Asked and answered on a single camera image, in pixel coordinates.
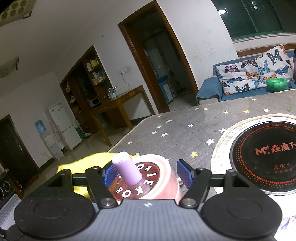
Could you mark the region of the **wooden side table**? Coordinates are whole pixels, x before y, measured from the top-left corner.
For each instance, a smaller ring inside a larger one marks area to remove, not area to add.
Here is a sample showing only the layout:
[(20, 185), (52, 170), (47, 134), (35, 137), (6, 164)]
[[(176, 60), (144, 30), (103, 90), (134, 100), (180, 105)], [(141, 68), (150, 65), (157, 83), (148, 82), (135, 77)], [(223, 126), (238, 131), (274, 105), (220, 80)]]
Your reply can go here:
[(92, 115), (92, 118), (93, 120), (95, 121), (98, 129), (99, 129), (99, 132), (102, 134), (106, 144), (111, 147), (112, 144), (107, 136), (107, 134), (105, 133), (105, 131), (102, 129), (102, 125), (100, 124), (98, 118), (96, 117), (97, 114), (101, 114), (103, 112), (106, 112), (108, 110), (112, 110), (114, 108), (118, 108), (119, 109), (119, 112), (120, 114), (122, 115), (123, 117), (123, 120), (125, 121), (127, 127), (132, 130), (133, 129), (133, 125), (126, 113), (126, 110), (123, 106), (123, 104), (127, 101), (129, 101), (130, 99), (134, 98), (135, 96), (137, 96), (138, 94), (141, 94), (144, 101), (145, 101), (145, 104), (147, 105), (148, 109), (149, 109), (149, 112), (151, 115), (154, 115), (155, 112), (154, 112), (154, 109), (152, 108), (152, 105), (147, 97), (147, 94), (144, 90), (144, 87), (143, 85), (140, 85), (136, 88), (133, 88), (132, 90), (129, 90), (127, 92), (124, 92), (122, 94), (120, 94), (119, 96), (111, 99), (109, 102), (107, 102), (106, 104), (103, 104), (99, 107), (96, 107), (94, 109), (91, 110), (91, 115)]

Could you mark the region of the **grey star pattern table mat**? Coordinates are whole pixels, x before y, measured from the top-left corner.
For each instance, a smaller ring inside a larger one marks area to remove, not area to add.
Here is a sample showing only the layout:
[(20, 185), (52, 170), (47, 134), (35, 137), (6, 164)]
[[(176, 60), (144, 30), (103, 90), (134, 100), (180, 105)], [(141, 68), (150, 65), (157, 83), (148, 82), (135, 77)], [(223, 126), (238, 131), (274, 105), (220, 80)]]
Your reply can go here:
[[(211, 171), (218, 140), (230, 126), (267, 114), (295, 116), (295, 91), (270, 93), (187, 108), (146, 118), (111, 152), (132, 158), (148, 154), (167, 159), (179, 182), (177, 161)], [(100, 207), (103, 240), (295, 240), (295, 193), (266, 194), (237, 171), (212, 172), (206, 200), (181, 207), (173, 199), (124, 199)]]

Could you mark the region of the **butterfly pattern blanket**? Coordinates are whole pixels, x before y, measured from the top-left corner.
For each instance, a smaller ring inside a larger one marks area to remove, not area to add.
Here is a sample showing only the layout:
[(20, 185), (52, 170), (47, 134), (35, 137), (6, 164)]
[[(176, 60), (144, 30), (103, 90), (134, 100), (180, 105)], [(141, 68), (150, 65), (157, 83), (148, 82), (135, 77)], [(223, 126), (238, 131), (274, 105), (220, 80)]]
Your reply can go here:
[(284, 45), (278, 45), (256, 58), (218, 65), (215, 71), (225, 95), (267, 87), (267, 80), (273, 78), (293, 79), (293, 64)]

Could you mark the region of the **small microwave oven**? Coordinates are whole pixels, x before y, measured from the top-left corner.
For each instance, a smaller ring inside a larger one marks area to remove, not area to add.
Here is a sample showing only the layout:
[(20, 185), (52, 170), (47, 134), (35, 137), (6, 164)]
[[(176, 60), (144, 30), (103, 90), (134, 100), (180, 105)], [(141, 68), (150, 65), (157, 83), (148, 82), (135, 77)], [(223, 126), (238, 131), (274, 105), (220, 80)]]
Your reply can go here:
[(99, 98), (96, 97), (96, 98), (94, 98), (94, 99), (92, 99), (92, 100), (89, 100), (89, 101), (88, 101), (88, 104), (89, 104), (89, 106), (90, 106), (91, 108), (94, 108), (95, 106), (101, 104), (101, 102), (100, 102)]

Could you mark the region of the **round black induction cooker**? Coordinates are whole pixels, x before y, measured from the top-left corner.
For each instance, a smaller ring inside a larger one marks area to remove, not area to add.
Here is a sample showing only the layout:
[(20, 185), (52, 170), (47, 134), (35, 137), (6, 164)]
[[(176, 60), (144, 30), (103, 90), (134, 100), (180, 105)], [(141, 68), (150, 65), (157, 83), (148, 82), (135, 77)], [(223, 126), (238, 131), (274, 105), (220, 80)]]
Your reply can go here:
[(267, 114), (242, 120), (222, 134), (211, 171), (240, 173), (268, 195), (295, 193), (295, 116)]

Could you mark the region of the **water dispenser with blue bottle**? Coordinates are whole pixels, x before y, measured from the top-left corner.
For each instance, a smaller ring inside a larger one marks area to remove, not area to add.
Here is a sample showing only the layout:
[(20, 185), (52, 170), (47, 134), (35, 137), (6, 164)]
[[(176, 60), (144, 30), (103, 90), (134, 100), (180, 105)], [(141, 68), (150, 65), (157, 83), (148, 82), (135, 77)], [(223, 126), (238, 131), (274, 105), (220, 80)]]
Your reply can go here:
[(63, 153), (62, 153), (59, 145), (57, 144), (57, 142), (55, 141), (55, 139), (51, 135), (51, 133), (44, 126), (42, 120), (38, 120), (35, 123), (35, 126), (41, 136), (42, 141), (44, 142), (44, 144), (46, 146), (46, 149), (50, 152), (52, 157), (55, 160), (61, 159), (63, 157)]

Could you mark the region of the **glass jar on table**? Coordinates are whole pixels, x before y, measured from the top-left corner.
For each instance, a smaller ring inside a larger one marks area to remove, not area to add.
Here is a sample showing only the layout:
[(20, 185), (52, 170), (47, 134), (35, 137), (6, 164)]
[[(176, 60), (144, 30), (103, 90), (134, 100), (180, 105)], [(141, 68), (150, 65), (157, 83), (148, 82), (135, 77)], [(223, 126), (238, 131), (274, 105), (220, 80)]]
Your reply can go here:
[(115, 89), (113, 87), (108, 88), (108, 96), (110, 99), (114, 99), (118, 96), (117, 92), (115, 91)]

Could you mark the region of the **pink cup with purple straw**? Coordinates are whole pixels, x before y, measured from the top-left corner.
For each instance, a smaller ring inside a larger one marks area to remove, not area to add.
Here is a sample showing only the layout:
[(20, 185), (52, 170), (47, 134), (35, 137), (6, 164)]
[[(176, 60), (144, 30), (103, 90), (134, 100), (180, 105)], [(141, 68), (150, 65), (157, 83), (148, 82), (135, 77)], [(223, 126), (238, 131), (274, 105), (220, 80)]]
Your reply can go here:
[(120, 152), (112, 158), (112, 164), (118, 175), (109, 191), (118, 203), (124, 199), (181, 200), (179, 182), (164, 157), (148, 154), (132, 158), (127, 152)]

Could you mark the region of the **dark window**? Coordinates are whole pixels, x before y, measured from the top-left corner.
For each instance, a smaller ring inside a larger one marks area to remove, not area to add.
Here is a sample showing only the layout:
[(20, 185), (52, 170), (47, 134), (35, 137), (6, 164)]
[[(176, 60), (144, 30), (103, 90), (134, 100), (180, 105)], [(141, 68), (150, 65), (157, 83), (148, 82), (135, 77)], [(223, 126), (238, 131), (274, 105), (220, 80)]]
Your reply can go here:
[(295, 1), (212, 1), (232, 40), (295, 33)]

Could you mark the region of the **green round bowl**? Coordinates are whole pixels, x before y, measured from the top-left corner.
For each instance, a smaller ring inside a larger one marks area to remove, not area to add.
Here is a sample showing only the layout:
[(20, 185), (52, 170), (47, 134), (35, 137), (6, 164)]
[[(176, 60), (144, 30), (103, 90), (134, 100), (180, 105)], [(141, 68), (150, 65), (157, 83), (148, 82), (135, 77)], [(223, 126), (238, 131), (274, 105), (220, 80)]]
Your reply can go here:
[(266, 81), (267, 88), (273, 92), (283, 91), (287, 87), (287, 81), (283, 78), (271, 78)]

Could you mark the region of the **yellow cleaning cloth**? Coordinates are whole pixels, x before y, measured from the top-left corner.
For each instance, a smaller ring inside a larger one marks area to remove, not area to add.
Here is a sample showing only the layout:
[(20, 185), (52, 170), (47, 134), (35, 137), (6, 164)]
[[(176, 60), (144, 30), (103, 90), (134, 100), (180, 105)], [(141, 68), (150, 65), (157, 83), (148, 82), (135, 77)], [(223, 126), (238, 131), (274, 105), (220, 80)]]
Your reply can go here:
[(102, 152), (96, 153), (87, 157), (84, 157), (78, 161), (60, 165), (57, 169), (57, 173), (69, 169), (72, 174), (84, 173), (86, 169), (91, 167), (104, 167), (112, 158), (115, 156), (115, 153)]

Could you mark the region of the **dark wooden shelf cabinet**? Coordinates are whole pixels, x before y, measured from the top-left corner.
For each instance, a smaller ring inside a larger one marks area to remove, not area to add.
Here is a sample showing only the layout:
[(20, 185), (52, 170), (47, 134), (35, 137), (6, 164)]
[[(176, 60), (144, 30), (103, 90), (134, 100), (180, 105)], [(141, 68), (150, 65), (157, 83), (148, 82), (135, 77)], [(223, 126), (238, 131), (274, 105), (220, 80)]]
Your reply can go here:
[[(74, 64), (60, 87), (81, 129), (87, 133), (98, 132), (91, 110), (110, 101), (107, 90), (112, 85), (94, 46)], [(88, 101), (96, 97), (101, 104), (91, 108)]]

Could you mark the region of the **white refrigerator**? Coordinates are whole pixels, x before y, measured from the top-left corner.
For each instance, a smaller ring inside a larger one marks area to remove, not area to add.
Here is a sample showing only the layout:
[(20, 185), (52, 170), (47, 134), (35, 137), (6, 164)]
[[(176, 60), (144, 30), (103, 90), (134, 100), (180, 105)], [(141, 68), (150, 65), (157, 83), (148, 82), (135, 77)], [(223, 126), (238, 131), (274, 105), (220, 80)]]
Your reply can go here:
[(66, 150), (71, 151), (82, 142), (62, 103), (48, 107), (47, 114)]

